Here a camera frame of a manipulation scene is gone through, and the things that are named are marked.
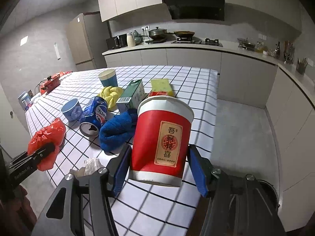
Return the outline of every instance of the green milk carton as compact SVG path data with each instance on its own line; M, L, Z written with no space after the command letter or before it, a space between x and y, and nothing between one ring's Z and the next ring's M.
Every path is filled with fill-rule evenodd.
M132 80L116 102L119 112L123 113L129 108L137 109L144 98L142 80Z

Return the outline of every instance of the gray floor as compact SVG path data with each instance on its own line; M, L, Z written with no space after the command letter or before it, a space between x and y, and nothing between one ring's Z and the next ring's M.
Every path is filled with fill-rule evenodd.
M218 100L211 162L231 175L251 173L279 193L276 148L263 109Z

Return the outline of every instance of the ceiling light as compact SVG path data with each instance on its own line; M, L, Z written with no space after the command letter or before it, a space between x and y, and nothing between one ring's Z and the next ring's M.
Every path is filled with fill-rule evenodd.
M28 38L28 35L21 39L20 46L22 46L23 44L26 44L27 38Z

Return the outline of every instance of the barcode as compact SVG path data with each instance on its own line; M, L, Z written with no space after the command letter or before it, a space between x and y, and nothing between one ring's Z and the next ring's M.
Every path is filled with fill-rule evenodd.
M129 103L131 97L119 98L116 103Z

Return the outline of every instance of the range hood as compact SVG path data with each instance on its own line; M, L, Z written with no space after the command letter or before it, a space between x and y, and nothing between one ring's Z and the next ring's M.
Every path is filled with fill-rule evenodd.
M172 19L215 19L224 21L224 0L162 0Z

